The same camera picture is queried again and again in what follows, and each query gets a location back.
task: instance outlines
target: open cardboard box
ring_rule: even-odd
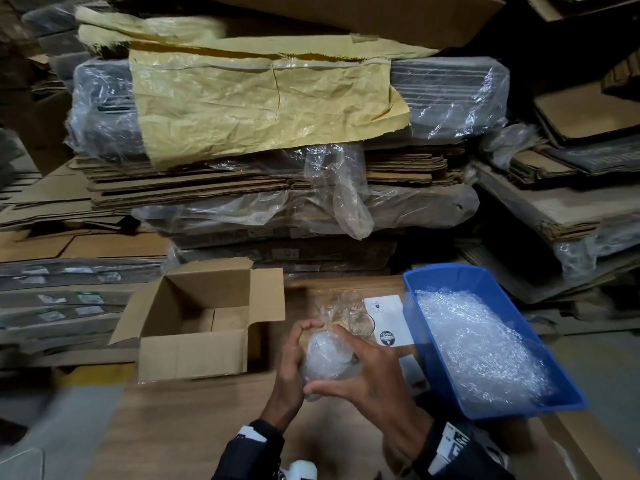
[[[257,323],[285,319],[282,269],[252,266],[192,262],[140,286],[109,344],[141,338],[140,382],[246,372],[249,350],[259,355]]]

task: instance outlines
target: blue bin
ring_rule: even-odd
[[[434,264],[409,271],[403,277],[405,288],[403,300],[404,318],[418,349],[423,370],[431,387],[439,393],[447,404],[457,404],[457,409],[464,417],[470,420],[493,419],[507,415],[532,417],[553,411],[580,410],[586,407],[580,391],[549,354],[547,348],[544,347],[518,309],[486,269],[479,266],[464,266],[460,264]],[[477,411],[465,411],[465,407],[460,402],[460,397],[453,386],[440,350],[433,341],[427,320],[422,314],[414,293],[416,290],[437,290],[441,288],[451,291],[468,290],[475,293],[492,311],[500,316],[502,322],[534,344],[542,345],[536,351],[536,355],[548,370],[554,386],[553,393],[548,397],[544,397],[540,404],[532,404],[528,409],[521,411],[510,410],[508,413],[495,411],[494,413],[485,414]]]

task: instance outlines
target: black jacket sleeve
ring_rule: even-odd
[[[253,421],[249,426],[263,437],[264,441],[238,434],[227,443],[211,480],[278,478],[284,438],[276,428],[262,419]]]
[[[435,475],[429,467],[436,457],[446,422],[436,422],[429,430],[420,456],[413,462],[413,471],[421,480],[515,480],[473,438],[469,439],[458,455]]]

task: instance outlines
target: wooden table surface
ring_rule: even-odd
[[[282,336],[295,320],[315,314],[319,289],[354,289],[363,298],[403,293],[401,276],[315,280],[285,290],[286,320],[269,325],[273,364]],[[227,442],[258,418],[271,393],[272,370],[223,378],[131,384],[86,480],[207,480]],[[322,398],[305,403],[285,434],[283,466],[313,461],[320,479],[391,478],[381,453],[382,434],[349,403]]]

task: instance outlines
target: crumpled yellow paper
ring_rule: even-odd
[[[416,59],[438,51],[375,36],[297,35],[228,37],[223,19],[205,16],[137,18],[124,13],[76,10],[78,37],[93,48],[127,44],[132,49],[197,52],[216,57],[301,57],[305,59]]]
[[[159,169],[404,128],[391,63],[228,59],[131,50],[138,124]]]

